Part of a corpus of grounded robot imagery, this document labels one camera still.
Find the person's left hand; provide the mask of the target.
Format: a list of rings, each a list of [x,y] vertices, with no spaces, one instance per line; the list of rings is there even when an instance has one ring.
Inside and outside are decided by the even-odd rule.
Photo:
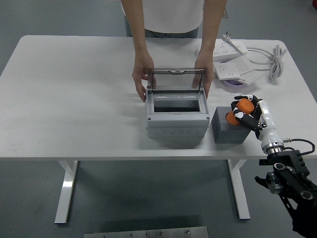
[[[196,69],[204,68],[207,70],[205,82],[204,82],[204,91],[205,91],[206,98],[208,98],[211,84],[214,80],[212,52],[210,53],[209,51],[200,49],[194,64],[194,68]]]

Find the person's right hand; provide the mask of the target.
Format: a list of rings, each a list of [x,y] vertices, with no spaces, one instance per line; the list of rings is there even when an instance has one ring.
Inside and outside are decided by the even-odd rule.
[[[136,92],[142,102],[146,100],[146,88],[142,81],[148,80],[148,70],[154,68],[154,62],[148,50],[137,50],[135,52],[134,68],[132,78],[134,80]]]

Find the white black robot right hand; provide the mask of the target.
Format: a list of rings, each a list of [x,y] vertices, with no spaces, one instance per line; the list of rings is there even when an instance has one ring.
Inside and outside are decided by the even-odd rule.
[[[239,95],[234,97],[231,109],[235,119],[248,129],[255,132],[256,138],[261,141],[262,151],[269,155],[284,150],[284,142],[277,135],[276,126],[273,122],[268,104],[263,99],[254,95]],[[254,110],[247,114],[238,108],[238,103],[246,99],[252,103]]]

